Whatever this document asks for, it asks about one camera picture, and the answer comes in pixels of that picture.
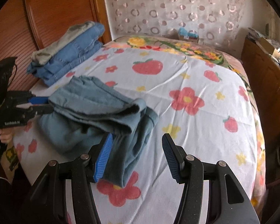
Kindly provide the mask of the person's left hand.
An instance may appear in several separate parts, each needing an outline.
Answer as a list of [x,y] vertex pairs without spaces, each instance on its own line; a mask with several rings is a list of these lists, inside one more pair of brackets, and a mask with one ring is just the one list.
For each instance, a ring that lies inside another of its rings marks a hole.
[[0,141],[4,144],[9,144],[13,141],[14,128],[0,129]]

